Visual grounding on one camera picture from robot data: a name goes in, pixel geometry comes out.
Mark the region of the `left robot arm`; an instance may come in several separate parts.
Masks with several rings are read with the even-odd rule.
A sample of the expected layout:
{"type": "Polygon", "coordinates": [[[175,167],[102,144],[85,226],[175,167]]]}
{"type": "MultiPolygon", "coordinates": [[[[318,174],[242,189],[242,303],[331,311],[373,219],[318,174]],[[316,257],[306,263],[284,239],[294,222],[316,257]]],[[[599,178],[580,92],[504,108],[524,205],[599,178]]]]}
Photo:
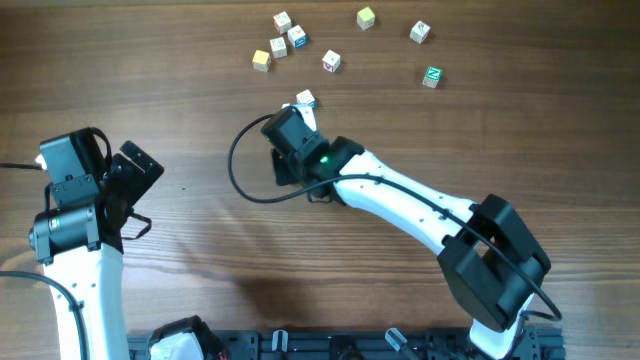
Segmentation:
{"type": "Polygon", "coordinates": [[[121,230],[164,169],[131,141],[114,153],[95,127],[42,142],[36,161],[51,181],[29,243],[52,282],[60,354],[127,359],[121,230]]]}

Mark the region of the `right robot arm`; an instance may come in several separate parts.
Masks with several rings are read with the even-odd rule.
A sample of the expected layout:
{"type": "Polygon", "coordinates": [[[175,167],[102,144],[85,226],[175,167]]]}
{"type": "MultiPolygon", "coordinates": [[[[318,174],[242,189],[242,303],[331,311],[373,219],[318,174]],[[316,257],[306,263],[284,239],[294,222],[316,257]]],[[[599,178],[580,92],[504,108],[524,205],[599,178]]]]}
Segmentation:
{"type": "Polygon", "coordinates": [[[294,105],[261,129],[271,143],[276,181],[372,213],[425,245],[437,257],[456,302],[472,317],[469,340],[503,359],[551,262],[509,202],[481,203],[443,194],[394,171],[362,145],[328,141],[310,107],[294,105]]]}

